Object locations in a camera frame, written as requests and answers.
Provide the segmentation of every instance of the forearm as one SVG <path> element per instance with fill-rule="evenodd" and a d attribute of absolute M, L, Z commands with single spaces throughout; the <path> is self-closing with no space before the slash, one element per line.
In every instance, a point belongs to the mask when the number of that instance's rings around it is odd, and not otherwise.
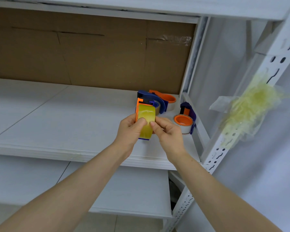
<path fill-rule="evenodd" d="M 73 231 L 123 160 L 117 146 L 105 148 L 83 167 L 22 207 L 0 226 L 0 232 Z"/>
<path fill-rule="evenodd" d="M 174 165 L 217 232 L 281 232 L 265 216 L 218 182 L 189 154 L 183 154 Z"/>

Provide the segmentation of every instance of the person's right arm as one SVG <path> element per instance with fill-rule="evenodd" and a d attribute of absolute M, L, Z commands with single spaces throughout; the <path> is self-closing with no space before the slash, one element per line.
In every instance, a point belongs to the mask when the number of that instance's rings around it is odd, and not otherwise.
<path fill-rule="evenodd" d="M 178 125 L 156 117 L 150 123 L 168 160 L 176 167 L 216 232 L 281 232 L 256 209 L 210 175 L 185 150 Z"/>

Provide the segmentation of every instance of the person's left hand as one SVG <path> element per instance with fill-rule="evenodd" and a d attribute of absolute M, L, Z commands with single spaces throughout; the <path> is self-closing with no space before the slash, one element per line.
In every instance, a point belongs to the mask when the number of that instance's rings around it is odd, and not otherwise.
<path fill-rule="evenodd" d="M 136 113 L 120 121 L 117 136 L 113 142 L 114 145 L 124 152 L 125 158 L 128 158 L 131 154 L 134 144 L 140 137 L 142 128 L 147 125 L 145 118 L 140 118 L 136 122 L 135 118 Z"/>

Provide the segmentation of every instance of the person's right hand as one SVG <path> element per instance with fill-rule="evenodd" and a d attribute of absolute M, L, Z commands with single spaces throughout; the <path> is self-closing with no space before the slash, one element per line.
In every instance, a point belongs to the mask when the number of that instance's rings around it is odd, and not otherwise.
<path fill-rule="evenodd" d="M 157 134 L 160 144 L 166 152 L 167 158 L 174 163 L 183 154 L 186 154 L 181 128 L 169 119 L 157 117 L 151 121 L 150 126 Z"/>

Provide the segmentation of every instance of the hand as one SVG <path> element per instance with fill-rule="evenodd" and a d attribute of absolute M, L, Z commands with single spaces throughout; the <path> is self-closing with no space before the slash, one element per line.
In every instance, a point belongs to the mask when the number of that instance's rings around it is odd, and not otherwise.
<path fill-rule="evenodd" d="M 186 154 L 181 128 L 167 118 L 157 117 L 151 121 L 151 128 L 157 134 L 160 144 L 171 163 L 183 154 Z"/>
<path fill-rule="evenodd" d="M 117 145 L 123 151 L 125 158 L 128 158 L 131 154 L 142 128 L 147 125 L 145 118 L 140 118 L 137 122 L 135 122 L 135 118 L 136 113 L 120 121 L 117 136 L 113 142 L 114 145 Z"/>

